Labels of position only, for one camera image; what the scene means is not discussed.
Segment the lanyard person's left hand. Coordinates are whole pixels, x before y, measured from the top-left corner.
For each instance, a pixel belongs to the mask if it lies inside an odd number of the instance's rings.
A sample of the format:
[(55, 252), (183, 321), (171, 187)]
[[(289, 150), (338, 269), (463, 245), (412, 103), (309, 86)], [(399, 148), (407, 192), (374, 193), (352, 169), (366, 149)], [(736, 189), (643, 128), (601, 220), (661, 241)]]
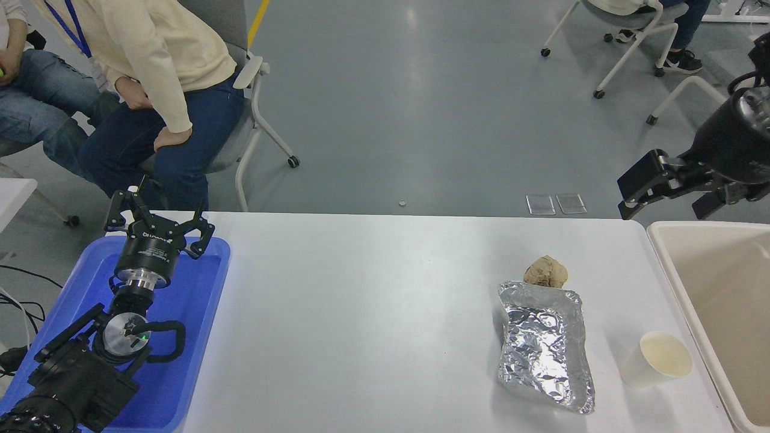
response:
[(159, 135), (153, 142), (153, 150), (155, 153), (165, 146), (178, 146), (185, 143), (191, 137), (193, 132), (192, 127), (183, 132), (172, 132), (167, 127), (162, 127)]

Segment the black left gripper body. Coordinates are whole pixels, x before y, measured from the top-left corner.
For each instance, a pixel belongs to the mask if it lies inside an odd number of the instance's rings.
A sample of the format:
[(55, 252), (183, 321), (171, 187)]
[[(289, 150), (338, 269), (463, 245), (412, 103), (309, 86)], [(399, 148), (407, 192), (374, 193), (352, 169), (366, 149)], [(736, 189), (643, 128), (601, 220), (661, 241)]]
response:
[(160, 224), (133, 223), (114, 274), (121, 281), (136, 280), (140, 274), (156, 275), (157, 283), (171, 283), (183, 249), (182, 234), (163, 229)]

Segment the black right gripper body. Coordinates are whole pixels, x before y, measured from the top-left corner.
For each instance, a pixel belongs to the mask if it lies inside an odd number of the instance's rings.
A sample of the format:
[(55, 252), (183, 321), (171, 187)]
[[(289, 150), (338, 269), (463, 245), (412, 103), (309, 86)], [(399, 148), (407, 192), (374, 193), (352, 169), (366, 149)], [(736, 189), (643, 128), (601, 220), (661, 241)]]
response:
[(740, 183), (769, 178), (768, 90), (737, 90), (699, 127), (691, 153)]

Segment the person's left hand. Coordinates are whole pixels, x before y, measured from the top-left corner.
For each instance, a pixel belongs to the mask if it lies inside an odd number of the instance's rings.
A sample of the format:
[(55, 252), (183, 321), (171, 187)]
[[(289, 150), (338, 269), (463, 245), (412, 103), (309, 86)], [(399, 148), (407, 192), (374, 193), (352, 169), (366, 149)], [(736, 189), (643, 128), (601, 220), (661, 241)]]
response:
[(1, 87), (10, 85), (19, 76), (23, 52), (24, 44), (22, 44), (21, 48), (8, 46), (5, 51), (1, 52), (1, 66), (3, 71)]

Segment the lanyard person's right hand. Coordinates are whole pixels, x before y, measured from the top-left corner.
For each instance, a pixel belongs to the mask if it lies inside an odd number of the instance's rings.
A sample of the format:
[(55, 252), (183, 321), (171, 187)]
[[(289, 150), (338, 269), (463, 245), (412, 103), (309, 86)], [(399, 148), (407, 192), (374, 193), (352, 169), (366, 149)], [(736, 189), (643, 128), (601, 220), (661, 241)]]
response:
[(131, 110), (152, 109), (152, 103), (143, 86), (126, 76), (115, 80), (115, 90)]

